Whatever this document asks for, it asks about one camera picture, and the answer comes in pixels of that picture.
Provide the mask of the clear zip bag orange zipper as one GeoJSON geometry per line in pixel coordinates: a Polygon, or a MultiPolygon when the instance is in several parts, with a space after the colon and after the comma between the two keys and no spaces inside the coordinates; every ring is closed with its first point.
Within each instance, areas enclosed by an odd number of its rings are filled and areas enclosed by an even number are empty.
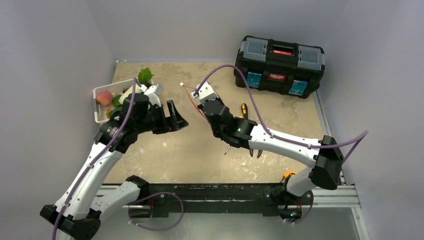
{"type": "Polygon", "coordinates": [[[183,89],[185,90],[191,104],[195,107],[195,109],[197,110],[197,112],[204,118],[206,119],[205,115],[203,114],[203,112],[199,109],[198,105],[195,103],[194,101],[194,97],[192,96],[192,90],[194,90],[193,87],[189,87],[187,85],[185,85],[183,82],[180,82],[179,85],[181,87],[183,87],[183,89]]]}

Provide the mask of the white radish with leaves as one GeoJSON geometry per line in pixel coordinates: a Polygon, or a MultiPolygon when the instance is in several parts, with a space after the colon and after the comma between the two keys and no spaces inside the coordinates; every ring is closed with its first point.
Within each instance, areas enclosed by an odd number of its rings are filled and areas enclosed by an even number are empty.
{"type": "Polygon", "coordinates": [[[145,67],[139,71],[137,78],[141,84],[147,84],[152,80],[153,76],[154,74],[151,72],[150,68],[145,67]]]}

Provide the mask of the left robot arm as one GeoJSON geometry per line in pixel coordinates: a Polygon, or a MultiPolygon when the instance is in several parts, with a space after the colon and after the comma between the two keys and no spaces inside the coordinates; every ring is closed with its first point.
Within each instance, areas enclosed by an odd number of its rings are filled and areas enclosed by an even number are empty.
{"type": "Polygon", "coordinates": [[[53,225],[54,240],[90,240],[116,210],[130,203],[153,204],[150,185],[138,176],[128,177],[113,191],[97,193],[113,166],[142,133],[179,131],[188,122],[173,101],[167,101],[169,116],[160,103],[142,93],[131,94],[95,136],[91,151],[72,184],[54,204],[45,205],[40,215],[53,225]]]}

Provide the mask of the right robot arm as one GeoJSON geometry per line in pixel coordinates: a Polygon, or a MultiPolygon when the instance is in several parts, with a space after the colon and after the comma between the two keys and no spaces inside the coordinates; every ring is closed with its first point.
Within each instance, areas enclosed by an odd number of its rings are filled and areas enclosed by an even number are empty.
{"type": "Polygon", "coordinates": [[[301,138],[283,133],[288,138],[277,138],[278,131],[264,129],[253,120],[233,116],[220,99],[206,100],[199,105],[211,126],[213,136],[234,148],[263,150],[296,160],[306,168],[289,176],[280,196],[288,204],[294,203],[306,192],[319,187],[336,190],[342,168],[343,155],[339,148],[329,148],[335,139],[301,138]]]}

